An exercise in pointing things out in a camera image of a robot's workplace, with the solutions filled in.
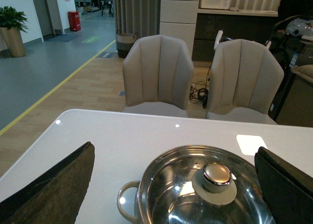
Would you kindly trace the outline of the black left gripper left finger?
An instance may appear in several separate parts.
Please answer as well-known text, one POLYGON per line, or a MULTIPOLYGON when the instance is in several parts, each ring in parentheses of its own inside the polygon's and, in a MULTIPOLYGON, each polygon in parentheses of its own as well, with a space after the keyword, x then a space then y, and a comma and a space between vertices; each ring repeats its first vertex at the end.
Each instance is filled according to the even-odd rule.
POLYGON ((90 142, 0 203, 2 224, 73 224, 87 193, 95 160, 90 142))

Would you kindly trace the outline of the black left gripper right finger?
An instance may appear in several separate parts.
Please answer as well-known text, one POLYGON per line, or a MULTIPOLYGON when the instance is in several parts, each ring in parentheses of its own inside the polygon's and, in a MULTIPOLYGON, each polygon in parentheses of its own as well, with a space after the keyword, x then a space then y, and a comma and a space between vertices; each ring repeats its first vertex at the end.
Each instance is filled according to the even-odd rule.
POLYGON ((265 147, 254 157, 262 195, 277 224, 313 222, 313 178, 265 147))

